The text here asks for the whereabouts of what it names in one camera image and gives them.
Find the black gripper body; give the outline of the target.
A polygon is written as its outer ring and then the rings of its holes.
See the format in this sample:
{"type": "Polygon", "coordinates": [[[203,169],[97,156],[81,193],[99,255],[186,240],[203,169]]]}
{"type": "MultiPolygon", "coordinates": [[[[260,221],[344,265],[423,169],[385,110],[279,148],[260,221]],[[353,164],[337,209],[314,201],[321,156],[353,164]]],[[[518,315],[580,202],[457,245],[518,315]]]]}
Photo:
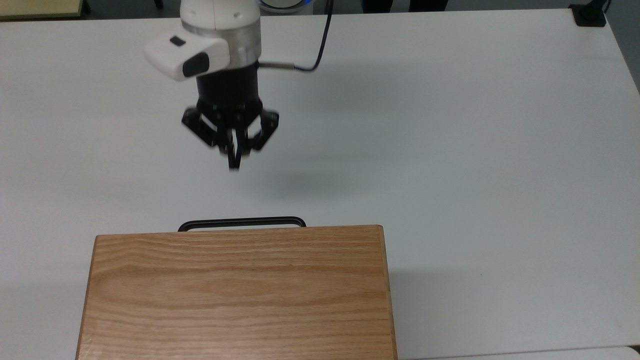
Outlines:
{"type": "Polygon", "coordinates": [[[244,128],[263,112],[259,98],[259,64],[215,71],[196,77],[196,109],[213,125],[244,128]]]}

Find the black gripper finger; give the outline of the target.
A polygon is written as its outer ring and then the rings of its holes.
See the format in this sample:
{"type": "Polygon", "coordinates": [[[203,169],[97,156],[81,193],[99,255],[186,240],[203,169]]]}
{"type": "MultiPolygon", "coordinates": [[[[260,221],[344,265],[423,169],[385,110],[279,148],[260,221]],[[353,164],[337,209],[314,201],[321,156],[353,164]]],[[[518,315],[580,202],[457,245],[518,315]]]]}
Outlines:
{"type": "Polygon", "coordinates": [[[235,130],[236,162],[248,157],[252,151],[261,152],[272,135],[279,127],[281,115],[276,111],[263,110],[259,116],[259,129],[252,137],[249,136],[249,125],[240,126],[235,130]]]}
{"type": "Polygon", "coordinates": [[[226,155],[230,171],[240,170],[240,155],[236,148],[233,132],[222,127],[214,129],[196,107],[188,107],[183,112],[182,124],[199,138],[208,148],[217,148],[226,155]]]}

